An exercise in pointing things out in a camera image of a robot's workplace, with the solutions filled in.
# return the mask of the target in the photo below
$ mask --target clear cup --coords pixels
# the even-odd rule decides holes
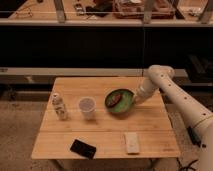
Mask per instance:
[[[94,118],[95,100],[91,97],[84,97],[79,101],[79,109],[86,120]]]

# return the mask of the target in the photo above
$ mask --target small bottle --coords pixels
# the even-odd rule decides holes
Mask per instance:
[[[62,98],[58,93],[52,95],[52,105],[58,115],[59,120],[66,120],[68,118],[68,112]]]

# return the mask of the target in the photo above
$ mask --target floor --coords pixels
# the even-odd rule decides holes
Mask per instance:
[[[31,152],[36,133],[44,114],[49,97],[48,91],[18,91],[11,98],[8,91],[2,92],[0,98],[0,170],[3,171],[56,171],[47,160],[32,160]],[[195,93],[196,98],[208,106],[213,104],[213,95]],[[178,171],[198,158],[198,147],[192,145],[180,114],[173,104],[165,98],[166,108],[181,150],[179,159],[160,160],[155,171]],[[150,160],[84,160],[61,161],[71,171],[141,171],[150,164]]]

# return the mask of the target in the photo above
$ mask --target wooden table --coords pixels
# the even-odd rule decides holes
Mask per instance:
[[[165,158],[178,157],[180,151],[172,130],[161,94],[132,108],[126,117],[108,113],[104,100],[114,89],[135,91],[142,77],[73,77],[57,78],[52,92],[61,95],[69,112],[69,119],[59,121],[51,100],[32,152],[33,159],[84,159],[71,152],[75,139],[97,148],[94,159]],[[78,109],[82,97],[96,101],[95,119],[87,121]],[[140,144],[138,155],[128,155],[124,132],[137,132]]]

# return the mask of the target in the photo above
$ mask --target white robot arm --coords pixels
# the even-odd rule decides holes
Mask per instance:
[[[213,113],[176,85],[174,70],[169,66],[152,65],[148,77],[137,88],[135,100],[150,98],[161,88],[181,113],[186,127],[191,127],[201,139],[198,171],[213,170]]]

